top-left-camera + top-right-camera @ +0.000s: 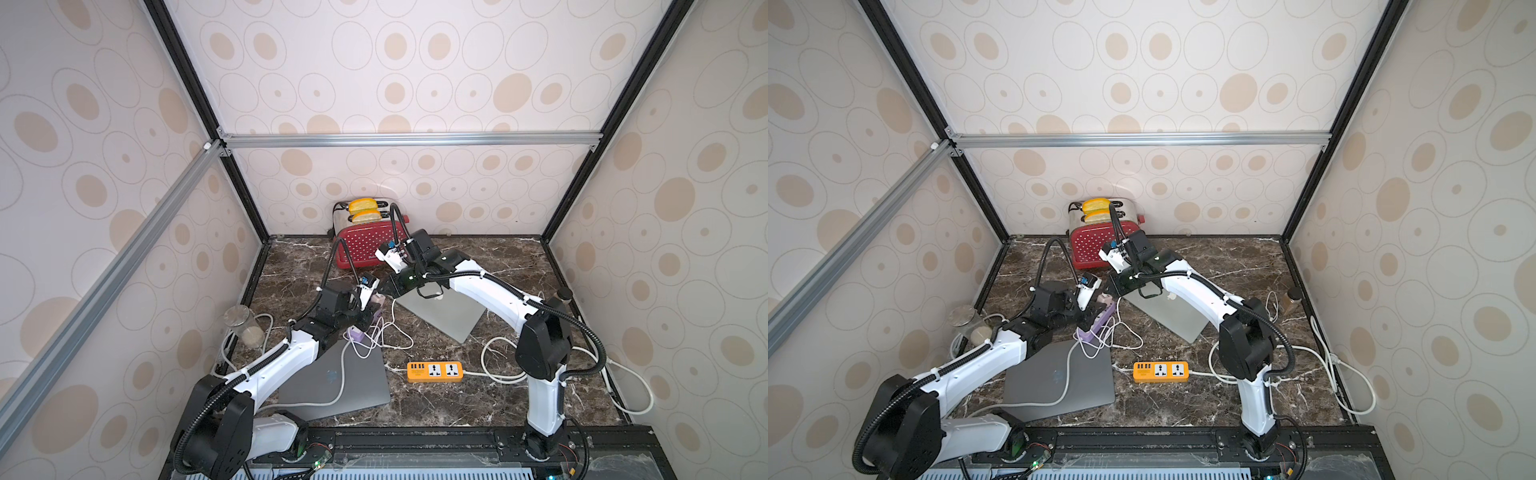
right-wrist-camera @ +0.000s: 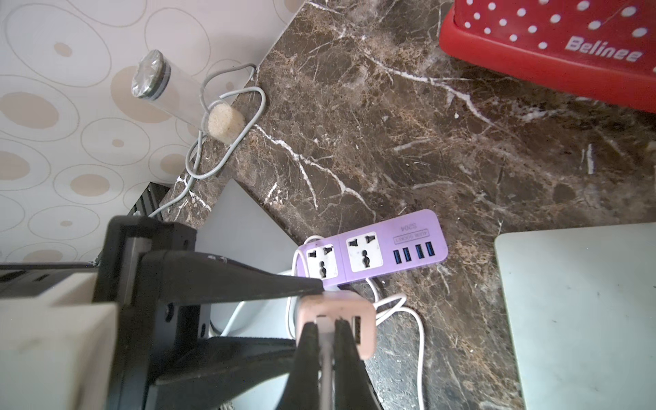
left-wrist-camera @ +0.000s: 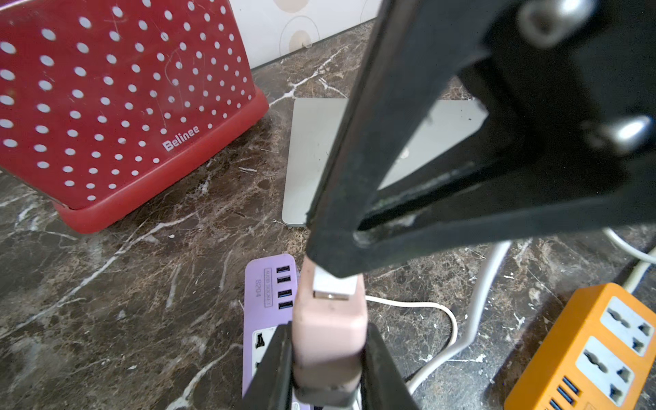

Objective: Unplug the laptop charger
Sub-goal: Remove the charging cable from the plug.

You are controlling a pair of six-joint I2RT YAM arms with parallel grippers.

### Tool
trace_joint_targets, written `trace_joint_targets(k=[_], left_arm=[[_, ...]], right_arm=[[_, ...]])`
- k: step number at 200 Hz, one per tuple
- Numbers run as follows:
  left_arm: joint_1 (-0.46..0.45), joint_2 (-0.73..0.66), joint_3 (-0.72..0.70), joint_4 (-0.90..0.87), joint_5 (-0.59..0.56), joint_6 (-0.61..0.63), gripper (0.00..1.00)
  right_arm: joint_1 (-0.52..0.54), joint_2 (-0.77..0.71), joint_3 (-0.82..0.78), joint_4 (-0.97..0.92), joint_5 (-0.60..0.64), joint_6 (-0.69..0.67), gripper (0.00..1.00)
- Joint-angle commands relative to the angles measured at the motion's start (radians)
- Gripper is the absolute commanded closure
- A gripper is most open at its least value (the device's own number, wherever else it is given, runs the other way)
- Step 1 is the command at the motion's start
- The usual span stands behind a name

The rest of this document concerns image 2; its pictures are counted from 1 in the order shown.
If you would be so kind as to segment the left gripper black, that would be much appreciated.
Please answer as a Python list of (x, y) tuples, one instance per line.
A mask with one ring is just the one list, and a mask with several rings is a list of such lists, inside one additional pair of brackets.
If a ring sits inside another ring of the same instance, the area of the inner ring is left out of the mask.
[(196, 344), (208, 313), (194, 305), (319, 295), (322, 282), (188, 251), (195, 244), (196, 230), (184, 224), (144, 216), (109, 222), (92, 298), (118, 307), (107, 409), (216, 409), (292, 369), (291, 339)]

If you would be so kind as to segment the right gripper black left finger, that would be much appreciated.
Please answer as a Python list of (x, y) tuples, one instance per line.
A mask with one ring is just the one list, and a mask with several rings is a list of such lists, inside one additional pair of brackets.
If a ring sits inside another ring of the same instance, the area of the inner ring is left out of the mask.
[(319, 329), (306, 323), (278, 410), (319, 409)]

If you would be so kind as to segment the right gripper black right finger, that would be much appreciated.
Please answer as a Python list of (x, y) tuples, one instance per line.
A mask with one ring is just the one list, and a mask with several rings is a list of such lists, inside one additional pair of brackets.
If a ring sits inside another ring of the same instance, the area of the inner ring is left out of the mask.
[(366, 366), (360, 359), (350, 323), (338, 319), (335, 330), (335, 408), (381, 410)]

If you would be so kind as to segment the pink charger adapter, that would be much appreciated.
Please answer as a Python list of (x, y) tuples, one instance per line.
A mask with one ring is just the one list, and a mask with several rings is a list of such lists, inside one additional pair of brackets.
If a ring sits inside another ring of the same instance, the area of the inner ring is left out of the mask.
[(316, 323), (320, 317), (333, 321), (343, 319), (351, 326), (360, 358), (369, 360), (377, 346), (376, 314), (369, 300), (350, 290), (326, 291), (321, 295), (302, 297), (297, 304), (296, 342), (300, 343), (306, 323)]

